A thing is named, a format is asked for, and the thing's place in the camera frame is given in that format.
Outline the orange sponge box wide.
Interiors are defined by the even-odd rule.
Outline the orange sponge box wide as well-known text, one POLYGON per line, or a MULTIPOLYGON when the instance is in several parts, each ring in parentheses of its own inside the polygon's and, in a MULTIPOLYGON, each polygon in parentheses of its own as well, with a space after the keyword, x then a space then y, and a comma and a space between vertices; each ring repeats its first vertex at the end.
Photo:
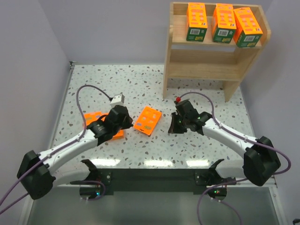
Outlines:
POLYGON ((133 128, 146 134, 151 135, 161 118, 162 113, 149 106, 146 106, 135 122, 133 128))
POLYGON ((84 118, 86 121, 86 126, 88 126, 90 123, 98 120, 98 118, 102 116, 102 112, 98 111, 98 112, 91 112, 91 113, 85 113, 84 114, 84 118))
MULTIPOLYGON (((102 114, 100 115, 101 120, 104 121, 106 116, 107 116, 107 114, 102 113, 102 114)), ((125 137, 124 131, 123 131, 123 130, 119 130, 119 131, 117 132, 117 134, 114 135, 114 136, 112 137, 111 141, 118 140, 118 139, 122 139, 122 138, 124 138, 124 137, 125 137)))

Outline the orange sponge box narrow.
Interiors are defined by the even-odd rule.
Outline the orange sponge box narrow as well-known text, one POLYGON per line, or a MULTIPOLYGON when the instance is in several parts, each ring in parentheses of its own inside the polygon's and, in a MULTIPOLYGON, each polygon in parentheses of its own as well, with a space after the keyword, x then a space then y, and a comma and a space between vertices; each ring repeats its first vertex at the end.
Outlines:
POLYGON ((186 40, 203 42, 207 29, 208 21, 206 7, 204 3, 189 2, 187 7, 186 21, 186 40))
POLYGON ((212 16, 212 41, 229 44, 236 32, 232 4, 217 3, 212 16))

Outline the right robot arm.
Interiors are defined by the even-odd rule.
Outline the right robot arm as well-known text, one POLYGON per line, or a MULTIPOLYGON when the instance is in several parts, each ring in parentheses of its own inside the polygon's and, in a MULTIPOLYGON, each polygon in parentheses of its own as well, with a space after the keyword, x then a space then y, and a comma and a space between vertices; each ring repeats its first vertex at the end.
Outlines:
POLYGON ((237 132, 214 120, 208 112, 198 113, 189 100, 176 100, 175 107, 168 133, 184 134, 191 130, 219 141, 241 157, 232 162, 219 159, 210 166, 204 176, 209 185, 215 184, 217 180, 242 178, 261 187, 281 166, 276 152, 272 151, 272 142, 267 137, 257 139, 237 132))

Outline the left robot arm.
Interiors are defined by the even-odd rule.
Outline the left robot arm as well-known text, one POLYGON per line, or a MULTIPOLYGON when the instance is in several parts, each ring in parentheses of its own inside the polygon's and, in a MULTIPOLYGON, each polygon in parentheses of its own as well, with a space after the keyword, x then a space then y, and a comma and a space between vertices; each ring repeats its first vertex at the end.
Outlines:
POLYGON ((33 199, 44 197, 58 185, 59 178, 53 174, 65 163, 81 153, 95 148, 113 138, 120 130, 133 126, 125 106, 116 105, 106 116, 90 123, 82 133, 61 145, 35 153, 27 152, 21 162, 17 178, 33 199))

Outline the wooden shelf unit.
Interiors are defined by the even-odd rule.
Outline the wooden shelf unit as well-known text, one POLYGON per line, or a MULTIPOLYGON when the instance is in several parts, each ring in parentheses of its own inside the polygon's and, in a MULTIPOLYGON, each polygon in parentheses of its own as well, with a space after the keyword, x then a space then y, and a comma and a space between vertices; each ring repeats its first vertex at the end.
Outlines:
POLYGON ((225 101, 228 102, 270 40, 271 30, 262 6, 249 5, 263 35, 253 48, 239 48, 212 40, 211 20, 215 3, 206 3, 208 29, 203 42, 186 40, 186 2, 171 2, 165 52, 163 97, 167 96, 169 78, 221 80, 225 101))

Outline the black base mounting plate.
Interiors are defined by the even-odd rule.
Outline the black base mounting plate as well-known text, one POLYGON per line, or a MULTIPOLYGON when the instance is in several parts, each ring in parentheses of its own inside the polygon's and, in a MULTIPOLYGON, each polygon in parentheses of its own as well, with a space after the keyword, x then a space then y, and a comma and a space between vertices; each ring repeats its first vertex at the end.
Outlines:
POLYGON ((100 181, 106 195, 114 192, 192 192, 201 194, 207 186, 232 181, 221 178, 213 169, 98 169, 84 179, 91 184, 100 181))

